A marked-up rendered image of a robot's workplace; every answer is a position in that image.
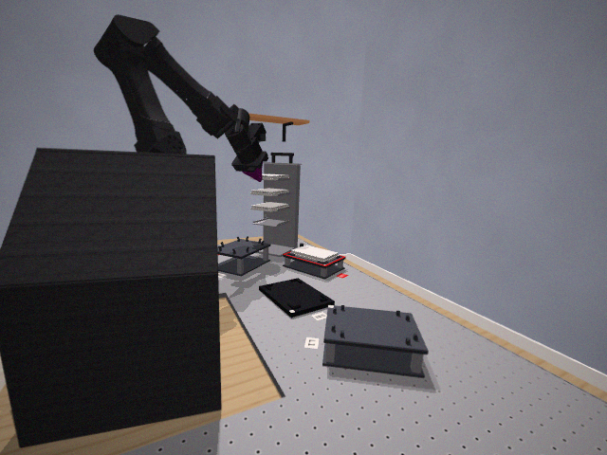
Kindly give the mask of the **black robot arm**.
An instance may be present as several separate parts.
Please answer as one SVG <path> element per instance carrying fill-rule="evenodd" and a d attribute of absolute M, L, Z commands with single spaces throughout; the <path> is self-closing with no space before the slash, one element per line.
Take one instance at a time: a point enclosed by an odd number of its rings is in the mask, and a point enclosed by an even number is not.
<path fill-rule="evenodd" d="M 136 151 L 187 154 L 180 133 L 162 109 L 150 71 L 187 104 L 204 131 L 217 139 L 225 134 L 233 150 L 240 151 L 251 142 L 258 158 L 259 143 L 266 141 L 263 123 L 249 125 L 245 109 L 235 104 L 229 108 L 198 83 L 167 51 L 158 33 L 150 22 L 115 15 L 94 47 L 97 59 L 118 81 L 135 126 Z"/>

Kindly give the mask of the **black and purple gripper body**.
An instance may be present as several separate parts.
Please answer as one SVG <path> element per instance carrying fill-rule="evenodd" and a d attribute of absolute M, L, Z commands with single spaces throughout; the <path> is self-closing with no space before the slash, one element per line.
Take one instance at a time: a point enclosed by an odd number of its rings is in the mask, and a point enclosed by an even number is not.
<path fill-rule="evenodd" d="M 263 166 L 263 161 L 267 162 L 268 160 L 267 152 L 261 152 L 257 158 L 250 144 L 251 142 L 247 147 L 241 149 L 240 151 L 234 150 L 236 157 L 232 161 L 231 165 L 237 172 L 253 173 L 255 172 L 256 168 L 261 169 Z"/>

